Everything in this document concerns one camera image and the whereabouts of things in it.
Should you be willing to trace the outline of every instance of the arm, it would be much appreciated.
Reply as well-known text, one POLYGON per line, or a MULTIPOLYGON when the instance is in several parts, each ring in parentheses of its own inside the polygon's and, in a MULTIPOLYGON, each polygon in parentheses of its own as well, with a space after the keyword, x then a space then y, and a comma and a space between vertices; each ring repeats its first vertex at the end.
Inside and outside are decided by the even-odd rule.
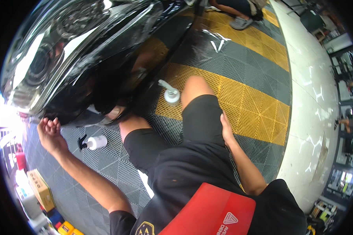
POLYGON ((66 141, 60 134, 60 122, 57 118, 53 121, 43 118, 38 124, 37 129, 42 146, 109 213, 113 211, 127 211, 133 214, 126 196, 117 186, 86 166, 69 152, 66 141))
POLYGON ((267 187, 262 174, 235 140, 225 112, 221 115, 221 123, 222 137, 233 156, 243 188, 247 194, 259 195, 267 187))

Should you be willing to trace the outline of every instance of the gray shoe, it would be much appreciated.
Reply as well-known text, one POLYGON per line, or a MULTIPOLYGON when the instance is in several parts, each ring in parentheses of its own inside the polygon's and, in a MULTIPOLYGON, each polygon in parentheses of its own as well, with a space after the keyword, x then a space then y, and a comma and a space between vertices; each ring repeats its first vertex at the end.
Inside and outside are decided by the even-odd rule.
POLYGON ((245 28, 247 28, 251 23, 253 22, 252 19, 249 20, 245 20, 241 17, 235 17, 234 21, 229 22, 229 25, 237 30, 243 30, 245 28))

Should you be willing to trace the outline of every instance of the car headlight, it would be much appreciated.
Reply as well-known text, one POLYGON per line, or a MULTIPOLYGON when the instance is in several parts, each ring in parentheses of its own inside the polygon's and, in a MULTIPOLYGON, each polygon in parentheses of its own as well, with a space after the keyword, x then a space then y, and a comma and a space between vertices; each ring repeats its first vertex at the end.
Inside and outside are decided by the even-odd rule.
POLYGON ((109 0, 43 3, 34 23, 17 33, 25 36, 13 43, 3 65, 1 92, 7 104, 29 115, 39 112, 82 49, 131 14, 139 2, 147 0, 119 6, 109 0))

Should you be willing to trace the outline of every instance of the black shorts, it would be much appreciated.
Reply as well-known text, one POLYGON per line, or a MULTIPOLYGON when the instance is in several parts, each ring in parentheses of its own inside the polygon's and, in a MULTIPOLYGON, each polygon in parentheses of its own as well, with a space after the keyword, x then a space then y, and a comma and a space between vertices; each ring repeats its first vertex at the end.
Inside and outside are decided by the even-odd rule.
POLYGON ((251 8, 247 0, 217 0, 217 4, 234 8, 246 16, 252 16, 251 8))
MULTIPOLYGON (((216 96, 202 95, 193 99, 182 112, 183 141, 214 143, 225 147, 221 114, 216 96)), ((124 140, 130 162, 145 174, 154 171, 153 166, 160 152, 171 147, 154 129, 133 130, 124 140)))

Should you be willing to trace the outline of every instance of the logo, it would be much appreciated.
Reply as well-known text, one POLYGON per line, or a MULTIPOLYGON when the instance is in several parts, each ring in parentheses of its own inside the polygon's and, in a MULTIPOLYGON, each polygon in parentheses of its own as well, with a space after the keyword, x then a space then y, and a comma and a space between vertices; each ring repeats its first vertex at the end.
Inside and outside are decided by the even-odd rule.
POLYGON ((136 230, 136 235, 154 235, 154 225, 148 221, 144 221, 136 230))
POLYGON ((227 230, 229 228, 224 224, 235 224, 237 222, 238 222, 238 219, 231 212, 228 212, 224 218, 223 224, 221 224, 216 235, 225 235, 227 233, 227 230))
POLYGON ((228 212, 224 218, 224 224, 235 224, 238 222, 238 219, 231 213, 228 212))

